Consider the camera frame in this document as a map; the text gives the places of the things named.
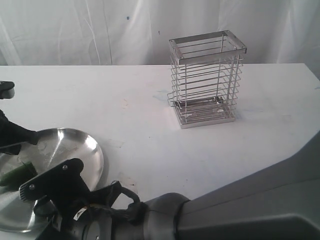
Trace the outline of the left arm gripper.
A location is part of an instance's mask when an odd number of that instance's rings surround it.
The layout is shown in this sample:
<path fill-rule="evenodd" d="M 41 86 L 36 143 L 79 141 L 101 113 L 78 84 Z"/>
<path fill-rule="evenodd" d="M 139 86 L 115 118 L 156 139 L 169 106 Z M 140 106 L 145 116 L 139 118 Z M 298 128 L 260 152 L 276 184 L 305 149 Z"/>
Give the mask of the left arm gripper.
<path fill-rule="evenodd" d="M 11 121 L 5 116 L 4 112 L 0 111 L 0 146 L 5 146 L 13 143 L 24 142 L 31 145 L 36 145 L 39 141 L 37 131 L 23 128 Z M 8 155 L 18 155 L 22 149 L 21 146 L 0 149 L 0 152 Z"/>

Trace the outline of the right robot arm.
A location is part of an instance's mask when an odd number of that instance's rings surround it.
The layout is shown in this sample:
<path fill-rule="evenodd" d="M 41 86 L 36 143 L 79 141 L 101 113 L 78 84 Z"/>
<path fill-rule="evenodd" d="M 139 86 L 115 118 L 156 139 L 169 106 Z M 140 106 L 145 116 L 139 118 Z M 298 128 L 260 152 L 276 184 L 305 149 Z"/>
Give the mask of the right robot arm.
<path fill-rule="evenodd" d="M 190 200 L 167 193 L 143 202 L 118 182 L 89 191 L 80 164 L 29 186 L 49 218 L 40 240 L 317 240 L 320 136 L 291 157 Z"/>

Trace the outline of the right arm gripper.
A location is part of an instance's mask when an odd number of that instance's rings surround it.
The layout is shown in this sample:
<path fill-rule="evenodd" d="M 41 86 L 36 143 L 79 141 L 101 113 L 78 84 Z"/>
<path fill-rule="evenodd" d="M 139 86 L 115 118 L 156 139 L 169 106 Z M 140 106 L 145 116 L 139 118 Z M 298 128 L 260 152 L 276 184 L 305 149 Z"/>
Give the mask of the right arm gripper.
<path fill-rule="evenodd" d="M 62 212 L 54 206 L 51 200 L 40 200 L 33 212 L 37 217 L 45 217 L 47 224 L 37 235 L 37 240 L 84 240 L 86 224 L 75 219 L 77 213 L 86 209 L 83 199 L 75 200 L 62 208 Z"/>

